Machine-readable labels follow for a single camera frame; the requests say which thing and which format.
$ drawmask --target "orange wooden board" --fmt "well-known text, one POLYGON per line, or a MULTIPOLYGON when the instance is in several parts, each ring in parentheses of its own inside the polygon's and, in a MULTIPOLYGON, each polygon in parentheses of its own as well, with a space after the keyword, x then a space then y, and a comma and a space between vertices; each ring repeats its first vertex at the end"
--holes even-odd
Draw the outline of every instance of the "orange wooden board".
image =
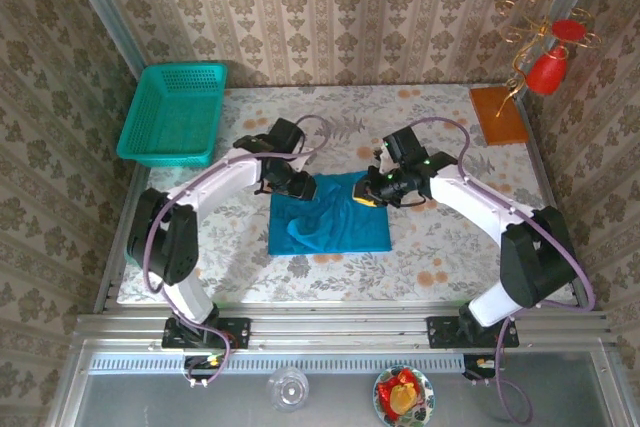
POLYGON ((512 99, 496 117, 504 98, 509 95, 506 87, 486 87, 469 90, 471 103, 482 127, 487 145, 521 144, 529 141, 529 134, 512 99))

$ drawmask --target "green basket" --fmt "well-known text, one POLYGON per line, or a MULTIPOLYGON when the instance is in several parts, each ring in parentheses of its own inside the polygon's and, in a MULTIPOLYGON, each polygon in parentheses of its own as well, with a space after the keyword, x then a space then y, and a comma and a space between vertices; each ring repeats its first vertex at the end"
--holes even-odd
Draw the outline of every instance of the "green basket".
POLYGON ((147 67, 116 152, 147 167, 207 167, 222 111, 227 67, 213 63, 147 67))

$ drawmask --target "floral tablecloth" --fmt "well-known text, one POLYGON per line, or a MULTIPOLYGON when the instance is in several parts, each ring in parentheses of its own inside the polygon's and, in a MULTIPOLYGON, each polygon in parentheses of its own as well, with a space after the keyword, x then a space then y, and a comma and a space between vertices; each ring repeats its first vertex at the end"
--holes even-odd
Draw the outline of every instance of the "floral tablecloth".
MULTIPOLYGON (((225 92, 217 157, 245 134, 266 132, 278 117, 315 113, 331 124, 326 148, 307 163, 311 173, 366 170, 379 139, 423 116, 456 119, 471 132, 468 172, 516 200, 542 206, 523 144, 487 147, 469 87, 462 85, 237 89, 225 92)), ((301 124, 307 145, 323 133, 315 120, 301 124)), ((430 153, 457 155, 464 138, 449 125, 414 129, 430 153)), ((149 186, 163 191, 195 174, 188 168, 152 169, 149 186)), ((217 301, 467 300, 498 279, 499 249, 483 231, 435 201, 389 208, 393 251, 380 254, 274 257, 267 254, 269 196, 245 189, 201 222, 197 272, 217 301)), ((567 289, 555 298, 568 300, 567 289)), ((118 302, 156 303, 140 269, 127 265, 118 302)))

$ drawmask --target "wall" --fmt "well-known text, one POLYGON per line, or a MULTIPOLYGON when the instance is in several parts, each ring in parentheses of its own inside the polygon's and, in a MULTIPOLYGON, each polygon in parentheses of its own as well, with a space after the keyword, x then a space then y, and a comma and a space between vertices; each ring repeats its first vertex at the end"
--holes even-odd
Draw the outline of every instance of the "wall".
POLYGON ((131 166, 134 81, 88 0, 0 0, 0 426, 44 422, 131 166))
POLYGON ((146 63, 225 60, 230 86, 503 80, 494 0, 115 0, 146 63))
POLYGON ((531 106, 547 172, 640 398, 640 0, 580 0, 603 45, 531 106))

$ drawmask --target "plate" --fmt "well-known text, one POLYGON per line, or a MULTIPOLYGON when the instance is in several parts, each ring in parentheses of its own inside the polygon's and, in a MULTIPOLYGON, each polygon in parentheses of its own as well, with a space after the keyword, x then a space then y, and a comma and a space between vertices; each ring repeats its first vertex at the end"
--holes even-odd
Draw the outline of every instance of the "plate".
POLYGON ((427 422, 429 422, 435 407, 433 387, 431 386, 431 382, 429 382, 425 375, 419 370, 409 367, 408 365, 394 365, 383 371, 373 384, 373 406, 380 420, 389 427, 424 427, 427 425, 427 422), (398 420, 393 421, 385 414, 380 399, 378 398, 378 383, 386 382, 392 376, 398 375, 402 369, 409 369, 413 373, 416 380, 420 383, 420 392, 418 392, 418 402, 416 405, 402 417, 399 417, 398 420))

